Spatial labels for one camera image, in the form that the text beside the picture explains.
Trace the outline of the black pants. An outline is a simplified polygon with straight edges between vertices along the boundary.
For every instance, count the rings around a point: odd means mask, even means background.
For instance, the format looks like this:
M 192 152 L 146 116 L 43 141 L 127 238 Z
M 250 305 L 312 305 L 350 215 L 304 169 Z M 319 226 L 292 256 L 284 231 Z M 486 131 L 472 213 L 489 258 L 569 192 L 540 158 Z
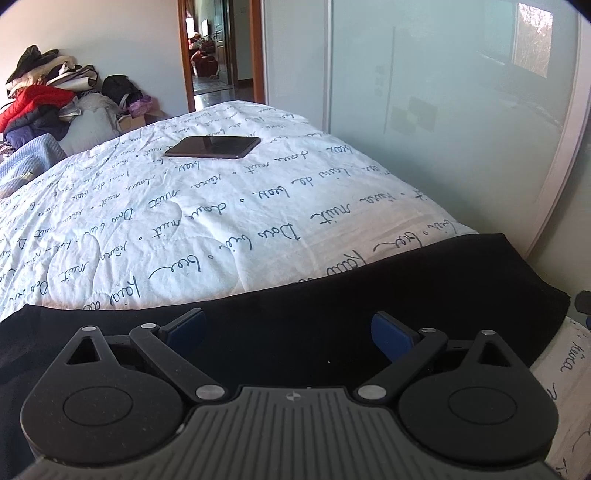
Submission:
M 1 475 L 34 460 L 20 427 L 27 395 L 81 327 L 125 334 L 164 325 L 187 308 L 206 316 L 189 358 L 228 387 L 355 388 L 387 364 L 370 337 L 386 312 L 412 329 L 453 340 L 497 332 L 526 364 L 562 325 L 569 296 L 545 282 L 501 234 L 470 234 L 399 253 L 346 273 L 286 286 L 143 310 L 57 310 L 25 306 L 1 324 Z

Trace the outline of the white script-print bed quilt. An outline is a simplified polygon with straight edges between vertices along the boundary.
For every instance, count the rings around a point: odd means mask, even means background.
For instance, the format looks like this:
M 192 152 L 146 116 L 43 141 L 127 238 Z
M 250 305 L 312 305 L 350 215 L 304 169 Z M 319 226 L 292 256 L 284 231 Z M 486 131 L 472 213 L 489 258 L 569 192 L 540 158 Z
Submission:
M 240 159 L 166 157 L 259 137 Z M 25 306 L 143 310 L 346 273 L 480 234 L 301 116 L 231 101 L 63 159 L 1 202 L 1 324 Z M 590 475 L 590 333 L 566 315 L 532 364 L 559 427 L 548 464 Z

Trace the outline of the black smartphone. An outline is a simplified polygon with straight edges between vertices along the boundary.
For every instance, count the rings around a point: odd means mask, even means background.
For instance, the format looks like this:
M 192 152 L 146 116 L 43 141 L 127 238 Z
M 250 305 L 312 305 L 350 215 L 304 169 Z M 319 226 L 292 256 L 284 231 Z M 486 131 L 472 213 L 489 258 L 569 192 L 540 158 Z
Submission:
M 189 136 L 165 151 L 166 157 L 240 159 L 262 142 L 249 136 Z

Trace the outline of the white wardrobe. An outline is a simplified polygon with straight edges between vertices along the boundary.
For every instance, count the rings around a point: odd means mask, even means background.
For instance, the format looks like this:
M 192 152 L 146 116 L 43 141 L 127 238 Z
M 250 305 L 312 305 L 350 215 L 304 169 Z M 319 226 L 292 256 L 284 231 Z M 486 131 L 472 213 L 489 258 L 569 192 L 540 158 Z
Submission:
M 266 100 L 551 284 L 590 286 L 590 23 L 567 1 L 263 1 Z

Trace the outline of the cardboard box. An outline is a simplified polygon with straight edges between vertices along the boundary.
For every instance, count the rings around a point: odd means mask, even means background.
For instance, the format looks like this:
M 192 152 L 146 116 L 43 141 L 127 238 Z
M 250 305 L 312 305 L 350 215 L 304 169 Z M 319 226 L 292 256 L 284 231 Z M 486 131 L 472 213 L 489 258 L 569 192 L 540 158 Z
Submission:
M 136 117 L 123 115 L 118 119 L 118 129 L 121 134 L 125 134 L 164 119 L 166 119 L 166 115 L 158 110 L 150 111 Z

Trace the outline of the folded blue blanket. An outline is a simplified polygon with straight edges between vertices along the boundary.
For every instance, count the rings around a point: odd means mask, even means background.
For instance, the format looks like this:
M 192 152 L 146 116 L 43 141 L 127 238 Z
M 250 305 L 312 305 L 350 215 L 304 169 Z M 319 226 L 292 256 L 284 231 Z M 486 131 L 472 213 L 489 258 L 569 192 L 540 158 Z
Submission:
M 1 198 L 10 197 L 66 157 L 65 151 L 50 134 L 29 141 L 1 164 Z

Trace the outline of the red jacket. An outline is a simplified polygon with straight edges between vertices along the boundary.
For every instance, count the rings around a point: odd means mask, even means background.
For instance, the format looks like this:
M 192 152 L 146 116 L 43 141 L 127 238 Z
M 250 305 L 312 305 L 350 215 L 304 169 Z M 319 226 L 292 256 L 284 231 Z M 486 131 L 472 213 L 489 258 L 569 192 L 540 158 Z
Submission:
M 64 107 L 75 97 L 73 91 L 64 90 L 47 85 L 32 85 L 22 89 L 15 100 L 6 107 L 0 116 L 1 132 L 11 121 L 23 117 L 32 112 L 35 108 L 48 105 L 53 107 Z

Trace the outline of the pile of clothes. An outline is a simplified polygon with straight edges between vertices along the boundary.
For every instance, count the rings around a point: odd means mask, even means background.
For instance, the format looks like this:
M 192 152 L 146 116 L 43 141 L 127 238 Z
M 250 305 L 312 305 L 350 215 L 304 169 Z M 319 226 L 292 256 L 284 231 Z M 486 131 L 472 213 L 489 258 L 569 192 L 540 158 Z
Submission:
M 23 52 L 1 93 L 2 158 L 45 134 L 70 156 L 165 117 L 127 76 L 101 78 L 94 66 L 35 45 Z

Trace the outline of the wooden door frame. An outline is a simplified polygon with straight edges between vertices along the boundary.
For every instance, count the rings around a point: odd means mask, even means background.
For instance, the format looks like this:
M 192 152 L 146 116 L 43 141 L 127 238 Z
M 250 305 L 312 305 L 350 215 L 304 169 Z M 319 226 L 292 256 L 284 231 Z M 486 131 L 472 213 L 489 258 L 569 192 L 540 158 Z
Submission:
M 188 110 L 233 98 L 266 102 L 263 4 L 178 1 L 176 7 Z

